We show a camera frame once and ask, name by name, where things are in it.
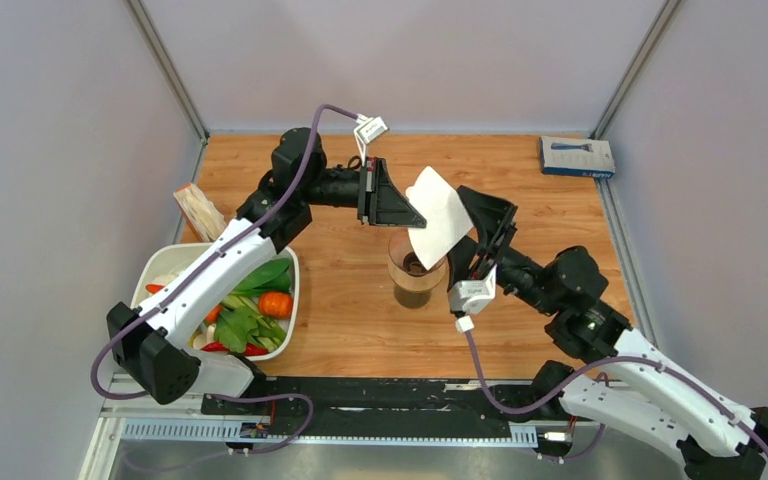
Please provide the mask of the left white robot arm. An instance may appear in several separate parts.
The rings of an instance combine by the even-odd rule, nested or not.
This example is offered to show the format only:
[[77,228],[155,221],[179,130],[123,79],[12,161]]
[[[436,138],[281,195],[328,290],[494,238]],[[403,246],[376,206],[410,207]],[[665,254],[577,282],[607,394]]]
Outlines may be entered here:
[[197,354],[190,335],[232,288],[281,253],[312,221],[314,205],[353,208],[358,220],[380,227],[423,228],[426,219],[393,184],[384,159],[366,148],[387,128],[379,118],[354,130],[361,163],[330,168],[314,128],[281,135],[271,168],[237,209],[219,238],[168,286],[136,307],[116,304],[107,314],[116,363],[160,405],[199,386],[226,395],[242,414],[260,410],[266,388],[234,356]]

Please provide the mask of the round wooden dripper holder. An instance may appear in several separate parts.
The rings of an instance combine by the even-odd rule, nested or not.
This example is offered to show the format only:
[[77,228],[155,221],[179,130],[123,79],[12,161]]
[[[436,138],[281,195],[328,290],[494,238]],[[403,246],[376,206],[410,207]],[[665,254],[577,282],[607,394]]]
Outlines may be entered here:
[[426,269],[419,261],[388,265],[388,272],[394,284],[402,290],[423,293],[434,289],[447,276],[447,268],[435,264]]

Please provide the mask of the white paper coffee filter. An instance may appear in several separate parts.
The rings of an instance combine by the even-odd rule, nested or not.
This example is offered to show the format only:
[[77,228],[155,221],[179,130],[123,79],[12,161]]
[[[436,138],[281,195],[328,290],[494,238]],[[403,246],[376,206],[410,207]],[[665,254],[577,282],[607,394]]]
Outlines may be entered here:
[[431,270],[473,228],[456,190],[431,166],[426,166],[406,191],[410,205],[426,226],[411,227],[408,237],[420,263]]

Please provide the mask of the white vegetable tray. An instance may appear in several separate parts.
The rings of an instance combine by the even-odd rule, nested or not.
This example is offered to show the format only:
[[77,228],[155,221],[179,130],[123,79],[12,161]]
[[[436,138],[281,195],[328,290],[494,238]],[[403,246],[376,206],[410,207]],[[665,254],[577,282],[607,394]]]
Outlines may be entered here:
[[[208,243],[177,244],[156,252],[141,274],[131,305],[136,307],[163,290],[209,247]],[[239,309],[254,314],[258,325],[252,331],[252,340],[247,344],[245,351],[239,355],[241,358],[253,361],[271,360],[286,349],[290,343],[298,313],[297,300],[300,294],[298,256],[292,248],[287,247],[267,264],[276,276],[257,286],[246,278],[191,332],[187,338],[189,346],[205,352],[225,354],[226,346],[215,337],[216,322],[221,316]]]

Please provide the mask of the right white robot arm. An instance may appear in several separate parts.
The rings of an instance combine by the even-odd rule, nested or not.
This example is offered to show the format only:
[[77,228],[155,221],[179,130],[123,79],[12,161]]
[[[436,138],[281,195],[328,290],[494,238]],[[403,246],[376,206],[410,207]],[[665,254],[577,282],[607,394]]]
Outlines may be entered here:
[[768,469],[768,407],[750,408],[705,385],[653,345],[602,296],[607,278],[580,245],[539,264],[513,248],[516,206],[460,186],[446,199],[454,245],[450,310],[471,338],[474,316],[496,295],[548,318],[546,333],[572,368],[547,362],[530,400],[509,416],[562,412],[597,421],[679,463],[690,479],[758,479]]

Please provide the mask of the smoked glass carafe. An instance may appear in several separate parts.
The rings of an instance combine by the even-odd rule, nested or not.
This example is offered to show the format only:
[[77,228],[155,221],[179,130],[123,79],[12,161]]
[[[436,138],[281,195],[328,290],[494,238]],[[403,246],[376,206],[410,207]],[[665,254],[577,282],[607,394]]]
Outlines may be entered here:
[[393,286],[393,295],[399,305],[407,309],[420,309],[425,306],[432,297],[432,289],[414,291],[403,288],[399,284]]

